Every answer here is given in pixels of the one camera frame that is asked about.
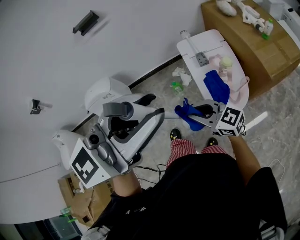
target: blue garment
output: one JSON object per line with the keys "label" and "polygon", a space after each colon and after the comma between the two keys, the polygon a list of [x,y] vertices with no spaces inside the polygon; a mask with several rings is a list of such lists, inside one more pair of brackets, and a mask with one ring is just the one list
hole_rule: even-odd
{"label": "blue garment", "polygon": [[227,104],[230,94],[229,86],[223,82],[216,70],[208,72],[204,83],[212,99],[218,103]]}
{"label": "blue garment", "polygon": [[191,130],[199,131],[202,128],[204,128],[203,124],[198,123],[188,117],[188,115],[190,114],[194,114],[197,116],[203,116],[203,114],[197,109],[195,109],[192,105],[188,104],[188,100],[186,98],[184,98],[183,106],[178,105],[175,107],[174,110],[178,116],[180,116],[184,121],[186,121],[189,124]]}

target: brown cardboard box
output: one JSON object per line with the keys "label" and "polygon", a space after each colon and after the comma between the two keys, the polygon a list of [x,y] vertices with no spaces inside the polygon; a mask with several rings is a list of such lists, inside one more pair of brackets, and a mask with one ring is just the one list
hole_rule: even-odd
{"label": "brown cardboard box", "polygon": [[70,177],[59,179],[61,193],[67,206],[71,206],[71,215],[86,226],[92,226],[111,200],[112,182],[106,181],[85,189],[84,193],[73,195],[74,188],[79,188],[79,179],[71,173]]}
{"label": "brown cardboard box", "polygon": [[[261,18],[273,19],[252,0],[243,3],[255,9]],[[231,6],[238,12],[235,17],[221,13],[214,0],[201,4],[205,29],[217,29],[232,48],[245,75],[250,78],[251,99],[289,75],[300,63],[300,50],[276,20],[273,19],[274,29],[269,40],[264,40],[253,25],[243,22],[241,10]]]}

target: black wall hook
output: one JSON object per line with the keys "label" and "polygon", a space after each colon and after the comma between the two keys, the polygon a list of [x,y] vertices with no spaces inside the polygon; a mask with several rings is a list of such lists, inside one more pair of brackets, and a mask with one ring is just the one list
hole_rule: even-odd
{"label": "black wall hook", "polygon": [[84,36],[95,24],[98,22],[99,16],[92,10],[73,28],[73,33],[81,32],[81,36]]}

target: crumpled paper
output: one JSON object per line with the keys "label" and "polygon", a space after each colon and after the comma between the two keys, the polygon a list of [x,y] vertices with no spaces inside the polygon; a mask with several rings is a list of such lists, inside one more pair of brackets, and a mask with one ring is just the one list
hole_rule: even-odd
{"label": "crumpled paper", "polygon": [[183,68],[177,67],[173,72],[172,72],[173,77],[179,77],[182,80],[182,85],[183,86],[188,86],[189,83],[192,81],[192,77],[186,73],[186,71]]}

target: plaid pants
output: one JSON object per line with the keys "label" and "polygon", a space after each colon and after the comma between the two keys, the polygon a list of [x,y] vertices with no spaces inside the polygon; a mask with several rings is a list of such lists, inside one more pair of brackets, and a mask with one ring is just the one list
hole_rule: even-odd
{"label": "plaid pants", "polygon": [[[204,148],[201,153],[225,153],[219,146],[209,146]],[[170,166],[176,159],[183,157],[188,154],[196,154],[196,149],[190,140],[186,139],[175,139],[171,141],[171,155],[166,164],[166,167]]]}

